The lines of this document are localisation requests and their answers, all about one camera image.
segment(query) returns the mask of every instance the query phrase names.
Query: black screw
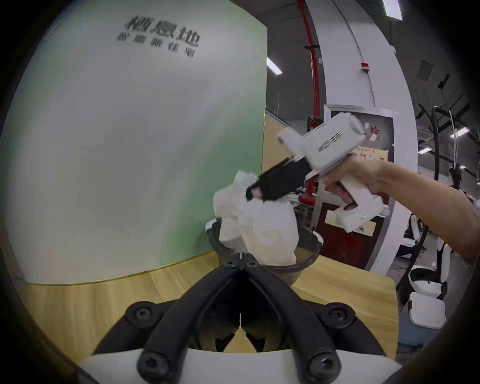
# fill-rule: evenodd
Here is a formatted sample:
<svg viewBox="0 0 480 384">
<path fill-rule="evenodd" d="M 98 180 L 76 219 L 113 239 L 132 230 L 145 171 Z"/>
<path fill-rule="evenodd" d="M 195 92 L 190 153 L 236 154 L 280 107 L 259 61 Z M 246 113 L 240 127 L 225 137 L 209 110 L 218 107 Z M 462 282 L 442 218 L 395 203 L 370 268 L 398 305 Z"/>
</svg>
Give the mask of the black screw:
<svg viewBox="0 0 480 384">
<path fill-rule="evenodd" d="M 318 379 L 337 377 L 340 373 L 340 364 L 334 355 L 324 352 L 313 357 L 308 370 L 310 375 Z"/>
<path fill-rule="evenodd" d="M 337 321 L 344 321 L 347 318 L 347 313 L 342 308 L 333 308 L 328 315 Z"/>
<path fill-rule="evenodd" d="M 155 368 L 156 367 L 156 360 L 152 359 L 152 358 L 149 358 L 149 359 L 145 360 L 145 365 L 148 368 Z"/>
<path fill-rule="evenodd" d="M 141 372 L 148 373 L 149 376 L 154 374 L 158 377 L 167 375 L 170 370 L 165 356 L 156 352 L 143 353 L 138 361 L 138 369 Z"/>
<path fill-rule="evenodd" d="M 135 311 L 135 317 L 139 320 L 148 320 L 152 315 L 152 311 L 149 308 L 139 308 Z"/>
</svg>

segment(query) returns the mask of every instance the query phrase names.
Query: logo on device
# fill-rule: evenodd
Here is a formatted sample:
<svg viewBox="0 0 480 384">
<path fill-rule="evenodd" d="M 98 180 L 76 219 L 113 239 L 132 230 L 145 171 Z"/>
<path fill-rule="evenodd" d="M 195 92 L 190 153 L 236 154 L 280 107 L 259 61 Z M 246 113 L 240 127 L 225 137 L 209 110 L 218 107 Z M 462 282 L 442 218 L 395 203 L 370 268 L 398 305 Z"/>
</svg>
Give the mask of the logo on device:
<svg viewBox="0 0 480 384">
<path fill-rule="evenodd" d="M 338 139 L 342 137 L 342 134 L 340 132 L 335 133 L 335 135 L 328 139 L 325 143 L 323 143 L 320 148 L 318 148 L 318 152 L 322 152 L 324 149 L 328 148 L 330 144 L 336 142 Z"/>
</svg>

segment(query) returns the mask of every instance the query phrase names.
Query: ceiling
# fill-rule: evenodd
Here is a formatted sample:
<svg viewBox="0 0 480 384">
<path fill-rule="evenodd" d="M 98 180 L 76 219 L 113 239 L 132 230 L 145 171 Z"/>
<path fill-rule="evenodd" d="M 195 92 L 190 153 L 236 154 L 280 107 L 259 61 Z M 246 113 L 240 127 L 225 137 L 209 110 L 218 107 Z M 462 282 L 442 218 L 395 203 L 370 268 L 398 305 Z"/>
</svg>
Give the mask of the ceiling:
<svg viewBox="0 0 480 384">
<path fill-rule="evenodd" d="M 310 55 L 304 46 L 307 45 L 305 27 L 301 13 L 294 0 L 232 0 L 250 14 L 255 16 L 268 28 L 268 56 L 283 71 L 279 76 L 268 71 L 267 109 L 274 110 L 286 121 L 305 120 L 313 112 L 313 86 Z M 457 75 L 455 65 L 446 44 L 435 29 L 407 0 L 400 1 L 403 20 L 397 21 L 385 16 L 381 0 L 357 0 L 370 15 L 393 45 L 397 52 L 397 60 L 405 76 L 415 114 L 421 111 L 418 103 L 422 103 L 430 111 L 433 106 L 451 109 L 452 114 L 461 114 L 461 120 L 471 129 L 472 137 L 480 132 L 480 124 L 475 118 L 463 86 Z M 307 16 L 310 29 L 315 30 L 310 16 Z M 428 78 L 417 77 L 422 61 L 430 64 Z M 320 103 L 326 103 L 324 71 L 317 63 L 319 72 Z M 439 83 L 449 75 L 443 89 Z M 439 116 L 438 125 L 448 125 L 448 118 Z M 427 116 L 417 119 L 417 125 L 428 129 L 430 122 Z M 449 137 L 451 127 L 439 134 L 440 154 L 453 158 L 453 140 Z M 458 161 L 467 169 L 476 173 L 480 150 L 466 135 L 458 139 Z M 433 140 L 421 145 L 433 147 Z M 432 169 L 433 156 L 419 155 L 419 165 Z M 448 162 L 441 162 L 441 173 L 447 174 Z"/>
</svg>

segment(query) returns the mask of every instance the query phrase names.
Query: white wall panel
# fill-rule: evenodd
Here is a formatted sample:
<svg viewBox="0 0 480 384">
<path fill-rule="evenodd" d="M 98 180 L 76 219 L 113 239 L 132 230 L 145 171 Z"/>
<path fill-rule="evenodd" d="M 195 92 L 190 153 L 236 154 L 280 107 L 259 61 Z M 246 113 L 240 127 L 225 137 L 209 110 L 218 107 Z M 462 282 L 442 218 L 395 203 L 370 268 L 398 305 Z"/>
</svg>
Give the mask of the white wall panel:
<svg viewBox="0 0 480 384">
<path fill-rule="evenodd" d="M 153 21 L 135 31 L 135 16 Z M 152 31 L 159 21 L 173 36 Z M 260 172 L 266 37 L 228 0 L 78 1 L 58 18 L 0 141 L 1 212 L 28 282 L 125 276 L 211 249 L 214 192 L 238 169 Z"/>
</svg>

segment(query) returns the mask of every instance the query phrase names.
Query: hand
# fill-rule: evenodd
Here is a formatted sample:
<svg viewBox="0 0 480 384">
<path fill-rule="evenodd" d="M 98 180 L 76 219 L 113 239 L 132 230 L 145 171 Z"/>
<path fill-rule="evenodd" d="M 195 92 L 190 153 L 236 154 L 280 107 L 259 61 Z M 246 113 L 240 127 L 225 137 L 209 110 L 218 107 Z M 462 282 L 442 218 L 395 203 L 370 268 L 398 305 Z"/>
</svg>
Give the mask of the hand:
<svg viewBox="0 0 480 384">
<path fill-rule="evenodd" d="M 384 167 L 383 161 L 367 160 L 362 156 L 350 155 L 342 164 L 333 168 L 318 180 L 325 184 L 325 189 L 341 197 L 343 202 L 352 203 L 352 197 L 342 187 L 339 180 L 344 176 L 353 176 L 370 192 L 381 192 L 380 172 Z"/>
</svg>

